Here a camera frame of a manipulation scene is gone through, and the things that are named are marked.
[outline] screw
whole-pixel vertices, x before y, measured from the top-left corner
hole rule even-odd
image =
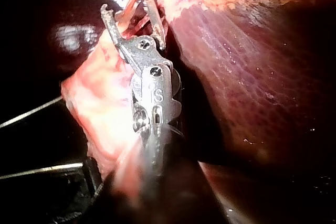
[[[149,42],[149,40],[146,40],[146,39],[143,39],[138,44],[138,48],[140,48],[142,50],[147,50],[149,48],[149,46],[150,46],[150,42]]]
[[[162,74],[162,69],[159,67],[151,68],[150,74],[154,77],[159,77]]]

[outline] organ surface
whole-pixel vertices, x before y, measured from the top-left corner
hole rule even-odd
[[[305,205],[284,180],[260,183],[256,174],[202,164],[223,205],[233,209],[241,223],[269,223],[274,215],[286,223],[331,221],[332,206],[321,202],[331,197],[324,193],[330,192],[334,181],[335,82],[328,59],[333,51],[329,32],[334,24],[329,17],[334,0],[158,3],[169,23],[167,56],[174,58],[182,77],[187,125],[199,155],[207,161],[217,153],[210,137],[214,126],[207,125],[207,118],[200,124],[194,116],[202,114],[204,90],[219,125],[215,137],[225,150],[218,154],[218,163],[232,163],[227,161],[230,156],[258,172],[286,175],[289,183],[301,183],[303,194],[312,193],[314,199]],[[106,32],[99,41],[62,84],[62,94],[88,136],[88,155],[96,158],[105,177],[134,138],[132,71],[120,60]],[[315,187],[327,189],[316,196]],[[295,206],[302,209],[289,210]],[[313,209],[310,218],[305,216]]]

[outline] metal grasper jaw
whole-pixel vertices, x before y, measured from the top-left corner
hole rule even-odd
[[[143,35],[124,39],[118,31],[113,11],[107,10],[107,4],[101,7],[101,17],[121,58],[134,70],[131,80],[135,99],[133,105],[134,130],[146,124],[169,124],[175,120],[182,110],[181,103],[173,99],[172,73],[175,70],[173,63],[159,54],[153,38],[159,37],[157,39],[159,47],[165,48],[164,38],[161,37],[164,32],[159,25],[162,25],[161,20],[157,19],[155,24],[152,24],[155,26],[152,37]]]

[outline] wet tissue surface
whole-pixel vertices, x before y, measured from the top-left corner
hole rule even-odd
[[[10,52],[1,68],[0,122],[59,96],[59,83],[83,63],[103,31],[101,4],[119,10],[125,2],[5,0],[3,45]],[[185,114],[197,114],[187,128],[202,126],[188,135],[201,160],[242,171],[210,169],[210,177],[235,203],[228,213],[239,209],[257,223],[274,221],[271,216],[279,223],[336,219],[335,5],[311,2],[318,4],[242,4],[225,13],[192,7],[170,20],[168,56],[185,87]],[[17,144],[12,157],[24,160],[33,148]]]

